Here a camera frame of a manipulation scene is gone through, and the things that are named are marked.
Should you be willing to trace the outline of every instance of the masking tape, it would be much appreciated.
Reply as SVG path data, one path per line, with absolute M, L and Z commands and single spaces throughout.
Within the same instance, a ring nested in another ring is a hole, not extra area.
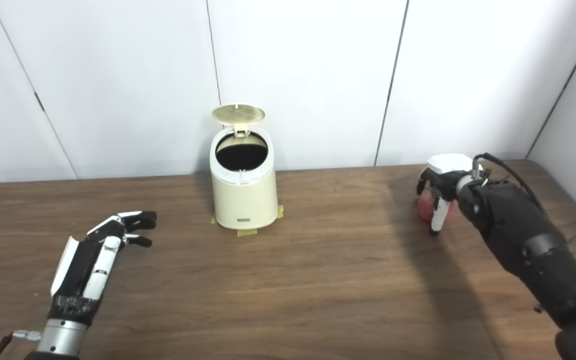
M 281 219 L 284 217 L 284 206 L 279 205 L 277 207 L 277 219 Z M 217 224 L 217 219 L 215 219 L 215 215 L 212 215 L 212 219 L 210 221 L 211 224 Z M 246 237 L 247 235 L 254 235 L 257 234 L 257 229 L 253 228 L 252 230 L 237 230 L 237 237 Z
M 252 228 L 250 230 L 237 230 L 237 237 L 246 237 L 247 235 L 254 235 L 257 234 L 257 229 Z

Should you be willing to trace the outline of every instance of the trash can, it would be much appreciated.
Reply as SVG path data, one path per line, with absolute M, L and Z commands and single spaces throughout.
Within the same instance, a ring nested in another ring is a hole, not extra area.
M 212 118 L 226 126 L 210 146 L 214 216 L 224 228 L 258 229 L 277 219 L 273 142 L 254 126 L 265 116 L 262 109 L 244 104 L 212 112 Z

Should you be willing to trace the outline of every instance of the wooden table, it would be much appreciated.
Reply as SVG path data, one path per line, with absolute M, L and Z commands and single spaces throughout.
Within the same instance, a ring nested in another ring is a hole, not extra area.
M 576 233 L 569 196 L 534 162 L 510 164 Z M 153 247 L 119 254 L 83 360 L 557 358 L 557 329 L 461 214 L 428 235 L 421 169 L 282 171 L 285 217 L 239 238 L 211 224 L 207 175 L 0 184 L 0 339 L 43 329 L 68 236 L 156 210 Z

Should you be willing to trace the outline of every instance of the robotic arm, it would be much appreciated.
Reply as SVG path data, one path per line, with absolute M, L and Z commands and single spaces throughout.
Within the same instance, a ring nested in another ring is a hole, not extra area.
M 478 159 L 504 167 L 521 186 L 490 180 Z M 430 233 L 439 234 L 451 201 L 481 234 L 503 269 L 519 278 L 560 328 L 555 345 L 563 360 L 576 360 L 576 258 L 564 235 L 551 223 L 535 194 L 501 160 L 484 153 L 474 160 L 448 153 L 431 157 L 417 184 L 429 183 L 434 201 Z
M 153 211 L 120 212 L 88 231 L 84 241 L 70 237 L 50 289 L 52 304 L 43 333 L 14 331 L 0 344 L 0 353 L 15 337 L 39 341 L 25 360 L 78 360 L 117 253 L 130 244 L 150 248 L 150 239 L 130 233 L 154 229 L 156 221 Z

